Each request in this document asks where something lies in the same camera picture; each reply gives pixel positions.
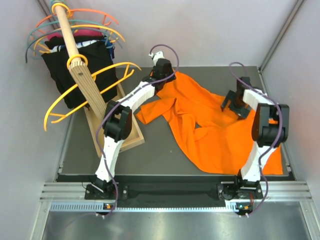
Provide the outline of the orange trousers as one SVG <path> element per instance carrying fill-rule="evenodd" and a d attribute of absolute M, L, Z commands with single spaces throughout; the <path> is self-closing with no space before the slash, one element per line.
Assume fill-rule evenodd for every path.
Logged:
<path fill-rule="evenodd" d="M 211 93 L 184 73 L 175 76 L 157 93 L 158 100 L 140 107 L 136 118 L 146 125 L 164 117 L 178 146 L 197 168 L 236 175 L 254 144 L 255 111 L 239 120 L 228 108 L 221 109 L 224 96 Z"/>

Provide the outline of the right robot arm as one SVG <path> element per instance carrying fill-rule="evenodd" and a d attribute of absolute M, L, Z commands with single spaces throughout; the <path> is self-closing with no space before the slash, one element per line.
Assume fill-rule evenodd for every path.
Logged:
<path fill-rule="evenodd" d="M 236 91 L 227 93 L 220 108 L 229 108 L 240 120 L 246 119 L 251 110 L 255 111 L 251 128 L 252 150 L 234 183 L 222 183 L 220 193 L 238 199 L 250 195 L 261 198 L 261 174 L 271 154 L 288 138 L 290 108 L 274 103 L 262 90 L 253 88 L 247 76 L 238 79 Z"/>

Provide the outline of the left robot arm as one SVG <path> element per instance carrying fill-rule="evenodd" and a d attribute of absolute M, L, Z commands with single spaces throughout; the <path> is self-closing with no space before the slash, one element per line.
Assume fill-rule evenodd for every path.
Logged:
<path fill-rule="evenodd" d="M 98 144 L 101 158 L 91 185 L 87 186 L 87 199 L 118 196 L 115 166 L 120 148 L 132 131 L 133 113 L 162 90 L 167 82 L 176 78 L 171 62 L 162 51 L 152 52 L 149 56 L 154 63 L 150 75 L 144 77 L 125 97 L 107 104 L 105 117 L 98 127 L 98 130 L 103 129 L 104 144 Z"/>

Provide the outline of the orange hanger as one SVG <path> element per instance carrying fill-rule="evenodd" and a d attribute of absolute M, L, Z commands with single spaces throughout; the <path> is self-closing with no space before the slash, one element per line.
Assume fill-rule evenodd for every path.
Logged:
<path fill-rule="evenodd" d="M 69 24 L 72 25 L 72 20 L 76 23 L 91 23 L 94 22 L 98 25 L 104 25 L 106 27 L 119 25 L 119 21 L 113 17 L 111 14 L 95 9 L 89 8 L 74 8 L 70 10 L 71 17 L 69 18 Z M 35 28 L 46 28 L 46 27 L 53 27 L 57 29 L 60 27 L 60 23 L 58 17 L 54 15 L 48 15 L 42 20 L 40 20 Z"/>

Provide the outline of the blue hanging garment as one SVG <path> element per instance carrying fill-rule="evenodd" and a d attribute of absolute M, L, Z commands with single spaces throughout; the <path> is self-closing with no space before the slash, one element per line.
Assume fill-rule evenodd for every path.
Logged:
<path fill-rule="evenodd" d="M 109 39 L 105 41 L 106 49 L 109 52 L 110 59 L 113 61 L 115 59 L 115 43 L 111 42 Z"/>

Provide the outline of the black hanging garment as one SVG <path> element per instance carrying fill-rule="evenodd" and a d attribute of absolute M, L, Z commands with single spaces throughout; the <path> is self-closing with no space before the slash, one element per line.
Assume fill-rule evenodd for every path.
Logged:
<path fill-rule="evenodd" d="M 77 52 L 70 51 L 63 37 L 45 44 L 42 58 L 69 109 L 89 106 L 94 97 L 109 102 L 117 95 L 114 50 L 104 36 L 76 36 Z"/>

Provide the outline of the wooden rack base tray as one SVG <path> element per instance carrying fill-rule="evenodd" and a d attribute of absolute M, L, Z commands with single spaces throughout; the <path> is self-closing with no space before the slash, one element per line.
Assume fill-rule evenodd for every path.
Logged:
<path fill-rule="evenodd" d="M 103 147 L 105 137 L 111 137 L 116 143 L 123 140 L 120 152 L 127 151 L 145 142 L 135 116 L 129 116 L 129 113 L 133 113 L 133 110 L 128 110 L 127 107 L 118 107 L 114 110 L 101 129 L 98 129 L 98 127 L 102 121 L 96 116 L 92 108 L 86 107 L 84 112 L 98 157 L 102 156 L 98 144 Z"/>

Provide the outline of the pink hanging garment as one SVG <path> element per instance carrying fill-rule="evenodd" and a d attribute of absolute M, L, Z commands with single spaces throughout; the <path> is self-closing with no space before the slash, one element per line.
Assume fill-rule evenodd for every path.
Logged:
<path fill-rule="evenodd" d="M 76 29 L 73 32 L 74 37 L 102 37 L 103 34 L 100 31 L 95 31 L 93 29 Z M 53 38 L 63 38 L 61 32 L 54 32 L 47 36 L 47 39 L 50 41 Z"/>

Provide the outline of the wooden rack pole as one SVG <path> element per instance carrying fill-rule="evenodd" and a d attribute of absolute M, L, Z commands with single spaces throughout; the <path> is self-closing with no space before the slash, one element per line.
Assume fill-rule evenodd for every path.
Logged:
<path fill-rule="evenodd" d="M 88 61 L 79 53 L 77 57 L 69 56 L 68 60 L 67 69 L 69 70 L 70 75 L 85 99 L 88 101 L 88 104 L 95 115 L 99 119 L 102 119 L 105 114 L 106 104 L 87 67 Z"/>

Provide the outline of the corner aluminium profile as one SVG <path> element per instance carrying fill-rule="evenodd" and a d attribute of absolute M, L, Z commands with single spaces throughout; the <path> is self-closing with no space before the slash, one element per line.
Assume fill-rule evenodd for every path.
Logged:
<path fill-rule="evenodd" d="M 289 31 L 291 25 L 293 24 L 294 20 L 298 16 L 300 10 L 306 3 L 306 0 L 296 0 L 292 9 L 290 10 L 288 16 L 286 17 L 283 25 L 281 26 L 278 34 L 276 35 L 276 38 L 274 39 L 272 45 L 270 46 L 266 56 L 264 57 L 260 67 L 258 67 L 258 71 L 260 74 L 263 73 L 263 71 L 268 66 L 270 60 L 272 59 L 273 55 L 277 51 L 278 47 L 280 46 L 281 42 L 284 40 L 287 32 Z"/>

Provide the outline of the aluminium frame rail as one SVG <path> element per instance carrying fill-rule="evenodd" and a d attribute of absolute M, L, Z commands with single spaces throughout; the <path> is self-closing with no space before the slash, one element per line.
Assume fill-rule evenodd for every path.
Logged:
<path fill-rule="evenodd" d="M 88 183 L 48 182 L 30 238 L 317 240 L 304 181 L 262 182 L 234 195 L 224 181 L 122 181 L 102 197 Z"/>

